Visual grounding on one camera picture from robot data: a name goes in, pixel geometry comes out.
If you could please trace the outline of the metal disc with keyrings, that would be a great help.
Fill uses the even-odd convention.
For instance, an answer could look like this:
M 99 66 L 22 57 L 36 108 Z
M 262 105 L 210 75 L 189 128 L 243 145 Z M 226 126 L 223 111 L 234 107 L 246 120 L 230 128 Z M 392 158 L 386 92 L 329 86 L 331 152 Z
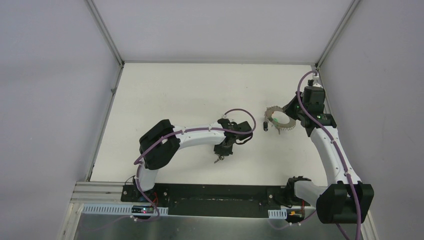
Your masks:
M 268 122 L 268 127 L 275 129 L 280 135 L 282 132 L 291 131 L 296 126 L 296 121 L 283 112 L 283 108 L 274 105 L 269 106 L 264 112 L 264 121 Z

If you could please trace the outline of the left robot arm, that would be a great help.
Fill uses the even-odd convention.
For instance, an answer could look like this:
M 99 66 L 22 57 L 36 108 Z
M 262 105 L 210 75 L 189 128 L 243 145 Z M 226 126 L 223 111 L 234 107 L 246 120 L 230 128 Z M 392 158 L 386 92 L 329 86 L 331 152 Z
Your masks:
M 134 161 L 134 197 L 143 203 L 152 198 L 159 169 L 169 164 L 177 151 L 211 145 L 221 161 L 233 154 L 234 145 L 251 140 L 255 128 L 247 121 L 236 123 L 226 118 L 200 126 L 172 125 L 168 119 L 159 121 L 139 139 L 140 156 Z

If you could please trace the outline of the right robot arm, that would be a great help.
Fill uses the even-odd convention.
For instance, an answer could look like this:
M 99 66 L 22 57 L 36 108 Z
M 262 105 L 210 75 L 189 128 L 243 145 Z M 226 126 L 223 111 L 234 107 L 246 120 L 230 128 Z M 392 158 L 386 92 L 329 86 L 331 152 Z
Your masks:
M 318 85 L 306 86 L 283 107 L 283 112 L 298 120 L 316 147 L 323 164 L 327 186 L 317 186 L 302 176 L 287 181 L 284 200 L 296 205 L 304 200 L 315 207 L 323 224 L 363 223 L 374 198 L 371 184 L 363 183 L 341 146 L 337 124 L 324 113 L 326 92 Z

